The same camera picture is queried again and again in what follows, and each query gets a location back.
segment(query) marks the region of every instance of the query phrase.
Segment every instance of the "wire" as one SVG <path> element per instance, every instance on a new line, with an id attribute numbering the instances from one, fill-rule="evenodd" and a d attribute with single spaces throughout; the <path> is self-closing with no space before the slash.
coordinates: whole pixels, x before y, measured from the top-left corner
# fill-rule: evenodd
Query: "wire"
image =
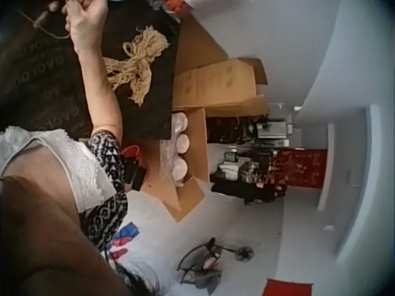
<path id="1" fill-rule="evenodd" d="M 34 21 L 31 17 L 29 17 L 26 13 L 24 13 L 24 12 L 21 11 L 20 9 L 16 9 L 16 11 L 17 11 L 22 17 L 24 17 L 24 18 L 27 19 L 29 22 L 31 22 L 31 24 L 34 24 L 34 23 L 35 23 L 35 21 Z M 41 25 L 38 25 L 37 28 L 38 28 L 39 30 L 41 30 L 42 32 L 44 32 L 45 34 L 47 34 L 47 35 L 49 35 L 49 36 L 51 36 L 51 37 L 53 37 L 53 38 L 55 38 L 55 39 L 62 40 L 62 39 L 67 39 L 67 38 L 70 37 L 70 33 L 67 34 L 67 35 L 65 35 L 65 36 L 57 36 L 57 35 L 55 35 L 54 33 L 51 33 L 50 31 L 44 29 Z"/>

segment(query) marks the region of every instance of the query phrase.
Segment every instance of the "black table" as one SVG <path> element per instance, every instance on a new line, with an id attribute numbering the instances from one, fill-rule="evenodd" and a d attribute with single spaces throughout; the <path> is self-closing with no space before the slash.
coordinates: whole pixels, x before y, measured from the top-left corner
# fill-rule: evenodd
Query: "black table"
<path id="1" fill-rule="evenodd" d="M 91 122 L 85 92 L 70 39 L 54 39 L 34 30 L 13 9 L 37 17 L 46 0 L 21 0 L 0 15 L 0 130 L 9 125 L 27 130 L 65 129 L 73 138 L 89 136 Z M 170 47 L 152 64 L 152 84 L 144 104 L 128 99 L 128 85 L 116 91 L 122 110 L 124 139 L 168 139 L 173 79 L 180 26 L 164 11 L 153 11 L 145 0 L 110 2 L 103 36 L 103 55 L 128 58 L 122 50 L 138 32 L 153 25 Z M 52 15 L 46 28 L 65 35 L 64 18 Z"/>

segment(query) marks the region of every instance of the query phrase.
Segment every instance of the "black and white patterned sleeve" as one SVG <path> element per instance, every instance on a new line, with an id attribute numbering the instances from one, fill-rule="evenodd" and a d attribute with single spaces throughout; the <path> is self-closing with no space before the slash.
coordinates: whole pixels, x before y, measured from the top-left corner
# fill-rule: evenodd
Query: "black and white patterned sleeve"
<path id="1" fill-rule="evenodd" d="M 103 251 L 120 227 L 128 210 L 123 183 L 123 162 L 117 138 L 106 130 L 98 131 L 88 141 L 88 149 L 112 181 L 116 195 L 102 205 L 80 214 L 81 229 L 88 239 Z"/>

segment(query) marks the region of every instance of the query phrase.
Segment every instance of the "blue object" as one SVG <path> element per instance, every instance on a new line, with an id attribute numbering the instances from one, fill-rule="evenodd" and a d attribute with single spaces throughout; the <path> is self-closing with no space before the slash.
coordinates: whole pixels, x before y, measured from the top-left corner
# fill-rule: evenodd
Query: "blue object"
<path id="1" fill-rule="evenodd" d="M 138 231 L 138 228 L 136 225 L 134 225 L 132 222 L 121 228 L 120 231 L 116 233 L 116 235 L 112 238 L 112 240 L 116 239 L 121 239 L 123 237 L 132 237 L 135 238 L 140 232 Z"/>

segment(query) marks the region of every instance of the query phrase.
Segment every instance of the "black fan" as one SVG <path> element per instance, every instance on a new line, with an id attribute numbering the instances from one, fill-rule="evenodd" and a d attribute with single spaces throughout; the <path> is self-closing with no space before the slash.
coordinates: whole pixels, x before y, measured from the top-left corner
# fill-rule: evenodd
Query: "black fan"
<path id="1" fill-rule="evenodd" d="M 177 271 L 182 271 L 180 284 L 191 284 L 199 290 L 207 289 L 212 295 L 221 281 L 222 271 L 217 268 L 222 251 L 234 253 L 238 262 L 248 262 L 254 256 L 254 251 L 250 247 L 241 247 L 237 250 L 229 249 L 215 243 L 215 238 L 199 245 L 189 251 L 178 264 Z M 195 255 L 188 268 L 184 268 L 183 263 L 191 256 Z"/>

